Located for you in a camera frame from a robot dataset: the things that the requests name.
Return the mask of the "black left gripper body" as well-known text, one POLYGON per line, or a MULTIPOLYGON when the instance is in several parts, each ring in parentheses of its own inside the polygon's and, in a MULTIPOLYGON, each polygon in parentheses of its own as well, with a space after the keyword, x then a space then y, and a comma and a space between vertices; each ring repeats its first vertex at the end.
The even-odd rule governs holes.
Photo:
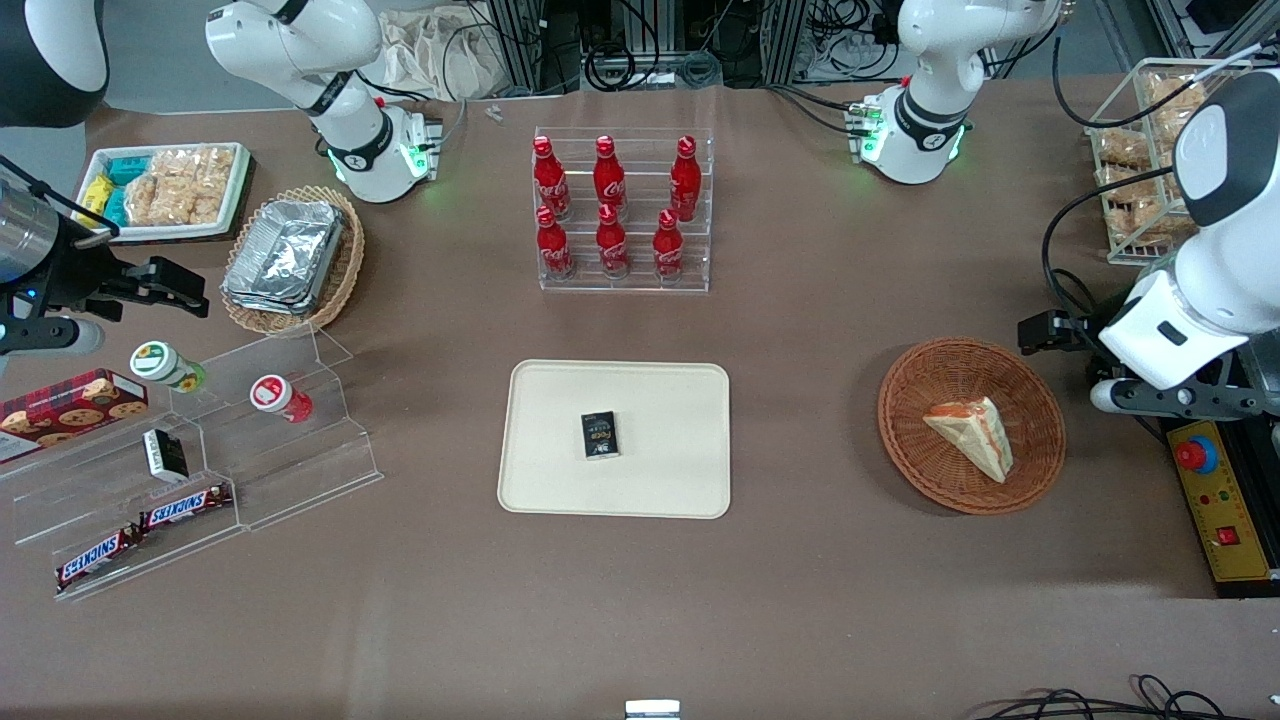
POLYGON ((1101 355, 1092 315, 1073 315, 1068 310, 1048 310, 1046 348, 1061 352, 1101 355))

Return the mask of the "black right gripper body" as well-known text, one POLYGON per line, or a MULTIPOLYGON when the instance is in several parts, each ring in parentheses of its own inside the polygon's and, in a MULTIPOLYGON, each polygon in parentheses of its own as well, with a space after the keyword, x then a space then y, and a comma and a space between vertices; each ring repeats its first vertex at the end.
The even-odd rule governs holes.
POLYGON ((58 217, 52 247, 29 273, 35 315, 65 309, 118 322, 123 302, 154 302, 140 279, 131 275, 136 266, 113 254, 110 238, 108 232, 90 231, 67 217, 58 217))

